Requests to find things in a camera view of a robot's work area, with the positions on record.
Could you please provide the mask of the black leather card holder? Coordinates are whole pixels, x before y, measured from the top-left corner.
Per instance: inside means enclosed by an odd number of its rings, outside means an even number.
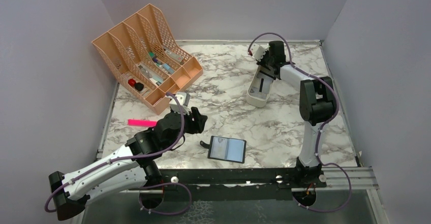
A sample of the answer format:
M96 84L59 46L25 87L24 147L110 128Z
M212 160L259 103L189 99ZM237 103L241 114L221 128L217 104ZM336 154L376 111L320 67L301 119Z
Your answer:
M207 158L244 164L247 141L243 139L211 136L209 144L199 142L208 150Z

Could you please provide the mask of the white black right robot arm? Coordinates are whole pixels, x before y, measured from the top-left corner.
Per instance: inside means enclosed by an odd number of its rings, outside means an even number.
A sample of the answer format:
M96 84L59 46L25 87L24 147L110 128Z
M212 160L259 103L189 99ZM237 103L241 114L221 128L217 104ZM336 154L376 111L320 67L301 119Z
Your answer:
M339 110L332 79L328 76L317 77L300 69L291 61L290 49L282 41L271 41L268 48L251 45L249 55L263 69L261 74L264 78L280 79L298 87L304 136L291 178L298 186L305 187L321 175L320 139L325 126Z

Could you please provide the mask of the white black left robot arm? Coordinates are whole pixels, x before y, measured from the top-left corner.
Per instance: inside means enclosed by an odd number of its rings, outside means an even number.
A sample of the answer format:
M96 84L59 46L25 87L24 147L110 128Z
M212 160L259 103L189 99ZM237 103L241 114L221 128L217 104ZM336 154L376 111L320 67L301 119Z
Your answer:
M198 108L181 113L171 110L156 125L136 133L110 155L70 173L49 175L51 196L46 212L60 221L70 219L92 202L130 188L152 189L162 183L155 159L171 150L185 134L200 134L208 120Z

